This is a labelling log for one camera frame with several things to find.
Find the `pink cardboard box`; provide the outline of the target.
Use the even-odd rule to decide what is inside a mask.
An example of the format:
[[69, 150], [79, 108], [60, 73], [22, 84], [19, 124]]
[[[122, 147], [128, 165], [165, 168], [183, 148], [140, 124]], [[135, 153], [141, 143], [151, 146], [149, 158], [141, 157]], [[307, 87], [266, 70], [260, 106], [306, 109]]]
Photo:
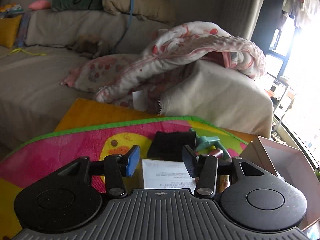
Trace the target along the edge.
[[257, 136], [241, 156], [302, 191], [308, 207], [300, 229], [319, 219], [319, 181], [301, 150]]

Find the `yellow cushion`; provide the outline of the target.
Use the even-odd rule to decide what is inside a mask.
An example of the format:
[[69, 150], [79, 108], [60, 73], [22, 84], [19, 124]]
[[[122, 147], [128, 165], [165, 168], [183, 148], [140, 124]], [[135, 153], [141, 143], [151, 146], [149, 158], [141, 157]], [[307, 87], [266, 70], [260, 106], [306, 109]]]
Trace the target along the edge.
[[11, 48], [16, 40], [22, 15], [0, 21], [0, 46]]

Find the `white paper packaged item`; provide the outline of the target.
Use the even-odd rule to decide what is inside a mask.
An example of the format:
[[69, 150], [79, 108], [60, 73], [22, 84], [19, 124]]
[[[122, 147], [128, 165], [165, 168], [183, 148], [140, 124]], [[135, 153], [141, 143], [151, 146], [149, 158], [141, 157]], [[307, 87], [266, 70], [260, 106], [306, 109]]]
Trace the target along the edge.
[[142, 159], [142, 178], [145, 189], [189, 189], [193, 193], [196, 187], [183, 162]]

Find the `orange table cloth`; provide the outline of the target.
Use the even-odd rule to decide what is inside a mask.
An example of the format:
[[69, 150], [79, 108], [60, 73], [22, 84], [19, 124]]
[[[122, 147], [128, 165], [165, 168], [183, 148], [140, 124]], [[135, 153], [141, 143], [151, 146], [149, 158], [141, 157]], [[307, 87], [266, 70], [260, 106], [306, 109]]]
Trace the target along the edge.
[[63, 116], [57, 128], [54, 131], [55, 136], [61, 136], [70, 130], [81, 131], [93, 126], [107, 126], [108, 124], [123, 123], [125, 126], [141, 122], [142, 120], [160, 120], [160, 121], [187, 121], [198, 122], [201, 127], [207, 124], [200, 119], [193, 117], [161, 117], [144, 112], [115, 106], [96, 101], [79, 98], [68, 112]]

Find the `hanging laundry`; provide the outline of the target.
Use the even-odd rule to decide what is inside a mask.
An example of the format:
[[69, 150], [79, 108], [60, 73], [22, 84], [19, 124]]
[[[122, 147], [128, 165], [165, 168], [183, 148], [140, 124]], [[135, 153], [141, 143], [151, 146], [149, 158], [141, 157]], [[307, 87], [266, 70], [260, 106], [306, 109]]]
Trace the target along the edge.
[[319, 0], [284, 0], [281, 11], [293, 19], [296, 28], [319, 23]]

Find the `beige covered sofa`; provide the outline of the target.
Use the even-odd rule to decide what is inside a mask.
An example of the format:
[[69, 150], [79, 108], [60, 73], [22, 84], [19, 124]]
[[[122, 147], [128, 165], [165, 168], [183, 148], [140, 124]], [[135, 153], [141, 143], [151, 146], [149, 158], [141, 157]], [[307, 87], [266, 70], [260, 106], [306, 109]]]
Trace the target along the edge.
[[273, 105], [257, 80], [264, 54], [212, 22], [129, 30], [122, 53], [88, 59], [66, 48], [1, 48], [1, 143], [10, 149], [50, 133], [78, 98], [123, 107], [148, 92], [148, 112], [196, 116], [233, 131], [271, 135]]

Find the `black cone-shaped object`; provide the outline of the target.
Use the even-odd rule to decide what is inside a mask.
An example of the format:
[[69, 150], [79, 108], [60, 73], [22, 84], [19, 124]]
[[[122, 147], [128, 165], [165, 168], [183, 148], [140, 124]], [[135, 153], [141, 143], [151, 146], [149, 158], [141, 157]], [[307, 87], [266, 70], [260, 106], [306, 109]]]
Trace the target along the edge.
[[160, 132], [157, 131], [147, 152], [149, 159], [182, 161], [182, 150], [188, 145], [195, 150], [196, 132]]

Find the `beige rolled pillow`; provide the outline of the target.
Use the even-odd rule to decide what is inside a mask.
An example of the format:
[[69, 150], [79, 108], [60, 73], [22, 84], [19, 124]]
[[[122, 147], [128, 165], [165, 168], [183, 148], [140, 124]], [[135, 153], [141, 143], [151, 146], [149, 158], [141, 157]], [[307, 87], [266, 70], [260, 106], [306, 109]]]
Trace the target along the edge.
[[133, 15], [163, 23], [174, 23], [176, 11], [169, 0], [102, 0], [104, 11], [117, 15]]

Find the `pink plush toy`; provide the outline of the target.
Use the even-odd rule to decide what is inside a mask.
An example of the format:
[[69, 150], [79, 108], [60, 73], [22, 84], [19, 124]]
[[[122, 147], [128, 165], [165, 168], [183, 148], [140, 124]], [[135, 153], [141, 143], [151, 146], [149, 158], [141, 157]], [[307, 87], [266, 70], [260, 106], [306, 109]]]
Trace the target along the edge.
[[38, 0], [28, 5], [28, 9], [32, 11], [50, 9], [51, 3], [47, 0]]

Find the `colourful duck play mat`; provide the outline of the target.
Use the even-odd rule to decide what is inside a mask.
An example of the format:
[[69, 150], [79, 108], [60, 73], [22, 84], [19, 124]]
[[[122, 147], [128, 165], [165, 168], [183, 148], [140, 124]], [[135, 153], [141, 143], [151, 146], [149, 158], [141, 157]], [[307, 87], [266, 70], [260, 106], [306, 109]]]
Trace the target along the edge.
[[81, 156], [103, 160], [139, 145], [140, 156], [146, 158], [156, 132], [187, 132], [190, 128], [199, 136], [219, 137], [231, 156], [239, 155], [254, 138], [217, 128], [200, 118], [180, 116], [74, 128], [24, 143], [1, 161], [1, 239], [11, 239], [21, 230], [14, 200], [23, 188]]

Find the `dark red chrome bottle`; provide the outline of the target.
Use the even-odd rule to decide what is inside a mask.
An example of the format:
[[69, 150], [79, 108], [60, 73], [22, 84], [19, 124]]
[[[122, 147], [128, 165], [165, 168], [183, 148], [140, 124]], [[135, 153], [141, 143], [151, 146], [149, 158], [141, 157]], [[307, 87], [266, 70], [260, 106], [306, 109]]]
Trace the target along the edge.
[[221, 159], [223, 157], [224, 152], [220, 148], [217, 148], [217, 149], [210, 151], [208, 154], [211, 156], [217, 157], [217, 159]]

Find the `pink white floral blanket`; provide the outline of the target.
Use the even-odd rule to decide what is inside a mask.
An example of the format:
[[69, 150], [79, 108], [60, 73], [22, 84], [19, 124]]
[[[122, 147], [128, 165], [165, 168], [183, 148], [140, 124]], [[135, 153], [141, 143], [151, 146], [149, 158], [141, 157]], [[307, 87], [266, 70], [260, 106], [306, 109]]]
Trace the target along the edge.
[[265, 56], [252, 41], [232, 36], [212, 22], [189, 22], [160, 29], [139, 55], [97, 57], [69, 72], [61, 85], [94, 94], [101, 103], [132, 108], [145, 91], [147, 109], [157, 111], [159, 97], [187, 77], [188, 64], [204, 59], [256, 80], [265, 72]]

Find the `teal plastic toy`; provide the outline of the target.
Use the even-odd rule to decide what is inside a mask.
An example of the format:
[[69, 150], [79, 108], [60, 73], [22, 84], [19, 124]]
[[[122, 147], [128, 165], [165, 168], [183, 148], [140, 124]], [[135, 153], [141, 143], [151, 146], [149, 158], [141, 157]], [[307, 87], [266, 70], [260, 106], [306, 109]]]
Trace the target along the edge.
[[205, 150], [207, 148], [210, 148], [212, 146], [222, 150], [222, 152], [223, 152], [222, 158], [223, 159], [226, 160], [226, 159], [231, 158], [231, 155], [226, 150], [226, 148], [223, 146], [223, 144], [221, 143], [220, 138], [218, 136], [206, 137], [206, 136], [199, 136], [196, 134], [195, 152], [200, 152], [200, 151]]

